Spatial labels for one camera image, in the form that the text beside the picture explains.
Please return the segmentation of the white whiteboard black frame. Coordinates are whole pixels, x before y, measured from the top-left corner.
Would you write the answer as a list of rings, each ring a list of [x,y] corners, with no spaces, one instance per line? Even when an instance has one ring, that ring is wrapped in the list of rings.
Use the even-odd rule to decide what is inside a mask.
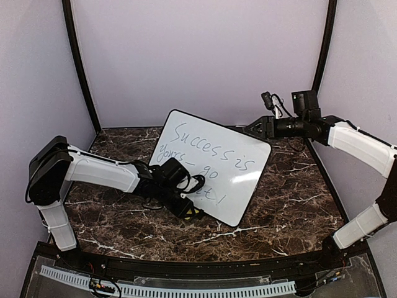
[[[266,142],[173,110],[165,121],[149,164],[161,165],[175,158],[191,175],[203,175],[204,186],[190,194],[189,199],[206,214],[237,227],[271,151]]]

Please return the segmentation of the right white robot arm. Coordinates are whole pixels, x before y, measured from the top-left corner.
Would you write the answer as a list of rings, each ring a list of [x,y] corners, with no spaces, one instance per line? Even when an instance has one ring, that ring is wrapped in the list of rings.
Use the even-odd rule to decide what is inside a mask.
[[[322,242],[316,263],[330,269],[341,263],[352,245],[371,237],[396,221],[396,146],[361,130],[348,120],[334,115],[323,116],[314,90],[292,93],[294,113],[282,118],[278,95],[263,93],[261,98],[272,116],[262,116],[243,132],[260,140],[303,137],[341,150],[378,171],[385,186],[375,202],[336,230]]]

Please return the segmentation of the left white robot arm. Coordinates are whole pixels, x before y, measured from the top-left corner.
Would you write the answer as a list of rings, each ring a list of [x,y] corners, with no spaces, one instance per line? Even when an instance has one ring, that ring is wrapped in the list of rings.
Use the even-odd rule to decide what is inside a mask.
[[[75,271],[87,266],[87,256],[77,249],[78,240],[61,199],[66,181],[155,199],[180,219],[201,218],[204,214],[188,196],[204,186],[205,177],[191,175],[176,158],[169,158],[162,165],[148,165],[141,160],[117,161],[82,151],[70,145],[66,137],[56,136],[29,163],[25,202],[38,209],[55,245],[64,252],[64,262]]]

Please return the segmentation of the yellow black eraser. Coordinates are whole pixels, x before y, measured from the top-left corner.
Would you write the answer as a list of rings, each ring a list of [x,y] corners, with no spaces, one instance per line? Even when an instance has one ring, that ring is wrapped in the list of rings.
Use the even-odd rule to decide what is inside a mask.
[[[183,219],[184,220],[191,220],[191,219],[193,219],[195,217],[198,217],[200,215],[200,213],[201,213],[200,209],[196,209],[196,208],[189,209],[186,212],[186,214],[183,216]]]

